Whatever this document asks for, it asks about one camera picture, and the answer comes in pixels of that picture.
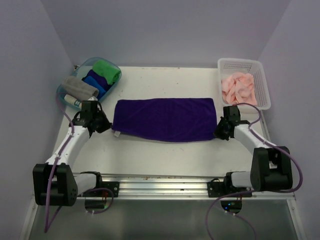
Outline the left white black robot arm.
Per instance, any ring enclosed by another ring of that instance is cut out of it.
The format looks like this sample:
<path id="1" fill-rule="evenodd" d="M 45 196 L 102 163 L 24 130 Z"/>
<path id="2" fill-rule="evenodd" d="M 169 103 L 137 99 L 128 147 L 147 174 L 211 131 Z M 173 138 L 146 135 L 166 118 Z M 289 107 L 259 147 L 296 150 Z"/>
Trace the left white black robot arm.
<path id="1" fill-rule="evenodd" d="M 62 144 L 45 162 L 35 165 L 32 171 L 35 202 L 39 206 L 73 206 L 79 195 L 89 192 L 92 196 L 103 193 L 102 176 L 96 171 L 85 171 L 74 176 L 74 165 L 81 149 L 92 134 L 109 130 L 108 120 L 97 100 L 82 102 L 81 110 L 69 124 Z"/>

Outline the grey towel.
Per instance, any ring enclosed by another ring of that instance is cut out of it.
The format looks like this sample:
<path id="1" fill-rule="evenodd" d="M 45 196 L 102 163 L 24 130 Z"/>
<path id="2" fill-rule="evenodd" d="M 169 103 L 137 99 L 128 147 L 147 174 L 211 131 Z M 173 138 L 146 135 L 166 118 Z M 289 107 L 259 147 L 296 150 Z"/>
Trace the grey towel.
<path id="1" fill-rule="evenodd" d="M 75 76 L 68 76 L 61 84 L 66 92 L 80 101 L 87 101 L 91 97 L 98 97 L 99 90 Z"/>

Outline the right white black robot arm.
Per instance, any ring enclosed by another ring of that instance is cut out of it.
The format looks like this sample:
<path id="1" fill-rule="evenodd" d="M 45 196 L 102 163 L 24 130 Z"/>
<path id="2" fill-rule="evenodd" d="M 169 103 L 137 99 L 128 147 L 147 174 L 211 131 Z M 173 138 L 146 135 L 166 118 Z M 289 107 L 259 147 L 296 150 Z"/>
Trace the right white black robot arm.
<path id="1" fill-rule="evenodd" d="M 277 192 L 292 188 L 289 150 L 284 146 L 274 145 L 257 133 L 252 128 L 252 123 L 241 119 L 238 106 L 230 105 L 223 108 L 223 116 L 214 136 L 226 141 L 235 139 L 252 155 L 250 171 L 226 173 L 222 189 L 227 196 L 235 196 L 241 189 Z"/>

